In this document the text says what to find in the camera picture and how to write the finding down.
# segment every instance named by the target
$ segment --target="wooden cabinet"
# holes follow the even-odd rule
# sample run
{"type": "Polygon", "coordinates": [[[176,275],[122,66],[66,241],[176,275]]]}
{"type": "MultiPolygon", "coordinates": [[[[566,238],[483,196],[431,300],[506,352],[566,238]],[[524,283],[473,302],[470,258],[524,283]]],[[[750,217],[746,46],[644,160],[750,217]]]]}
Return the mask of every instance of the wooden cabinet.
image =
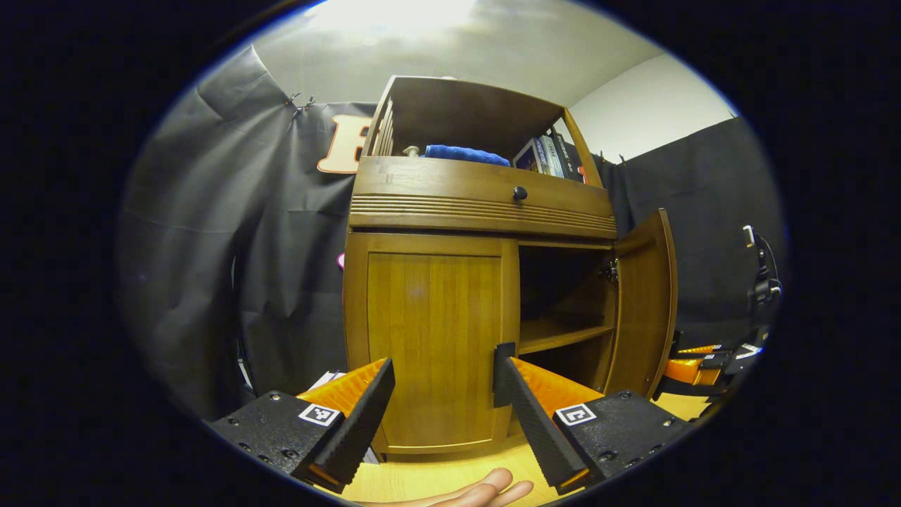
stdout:
{"type": "Polygon", "coordinates": [[[601,392],[650,397],[669,355],[676,264],[664,210],[616,241],[615,219],[566,108],[447,79],[388,83],[354,183],[345,257],[349,367],[394,359],[380,453],[467,450],[505,438],[492,357],[601,392]],[[470,104],[466,114],[460,103],[470,104]],[[468,161],[410,158],[461,145],[512,158],[558,119],[587,184],[468,161]],[[526,199],[514,199],[523,187],[526,199]]]}

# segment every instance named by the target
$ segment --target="black curtain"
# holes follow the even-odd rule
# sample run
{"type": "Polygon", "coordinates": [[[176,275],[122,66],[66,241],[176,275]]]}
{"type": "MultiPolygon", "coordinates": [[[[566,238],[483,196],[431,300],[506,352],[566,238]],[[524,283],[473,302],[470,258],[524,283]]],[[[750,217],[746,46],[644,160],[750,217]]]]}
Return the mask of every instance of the black curtain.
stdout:
{"type": "Polygon", "coordinates": [[[316,168],[335,115],[298,113],[252,47],[189,88],[144,144],[118,225],[118,300],[148,369],[174,401],[218,419],[254,387],[301,392],[346,368],[341,315],[352,174],[316,168]]]}
{"type": "Polygon", "coordinates": [[[735,347],[750,331],[748,291],[757,249],[745,225],[767,240],[790,290],[787,225],[762,146],[741,118],[726,120],[625,163],[600,166],[619,236],[656,209],[669,215],[678,270],[680,346],[735,347]]]}

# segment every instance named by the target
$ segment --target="ceiling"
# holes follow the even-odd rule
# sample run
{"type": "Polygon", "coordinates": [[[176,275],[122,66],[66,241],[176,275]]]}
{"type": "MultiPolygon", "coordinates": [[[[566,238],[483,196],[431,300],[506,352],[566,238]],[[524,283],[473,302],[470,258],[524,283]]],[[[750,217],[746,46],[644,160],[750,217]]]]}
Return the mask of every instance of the ceiling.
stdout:
{"type": "Polygon", "coordinates": [[[453,76],[572,106],[663,53],[565,0],[328,0],[251,40],[289,95],[378,102],[392,74],[453,76]]]}

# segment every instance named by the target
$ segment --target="orange letter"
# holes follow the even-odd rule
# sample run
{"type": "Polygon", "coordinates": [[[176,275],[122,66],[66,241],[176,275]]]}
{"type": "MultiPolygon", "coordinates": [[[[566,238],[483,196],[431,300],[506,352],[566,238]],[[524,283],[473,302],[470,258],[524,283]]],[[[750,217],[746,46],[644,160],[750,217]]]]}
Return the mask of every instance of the orange letter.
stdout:
{"type": "Polygon", "coordinates": [[[363,129],[372,123],[372,118],[336,115],[332,121],[336,124],[332,146],[329,147],[329,154],[316,164],[316,168],[322,172],[353,174],[357,172],[359,165],[357,150],[361,150],[363,143],[366,142],[363,129]]]}

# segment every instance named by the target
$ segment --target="cable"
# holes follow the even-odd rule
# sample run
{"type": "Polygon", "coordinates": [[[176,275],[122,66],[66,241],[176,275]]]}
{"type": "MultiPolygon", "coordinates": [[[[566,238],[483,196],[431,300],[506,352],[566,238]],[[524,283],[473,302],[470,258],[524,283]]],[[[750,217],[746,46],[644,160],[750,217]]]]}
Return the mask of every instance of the cable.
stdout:
{"type": "Polygon", "coordinates": [[[769,251],[769,258],[773,260],[773,271],[776,272],[776,283],[779,284],[779,288],[782,288],[782,280],[779,278],[779,268],[776,265],[776,255],[773,255],[773,249],[769,247],[769,243],[764,239],[762,235],[757,235],[758,238],[763,242],[764,246],[767,247],[769,251]]]}

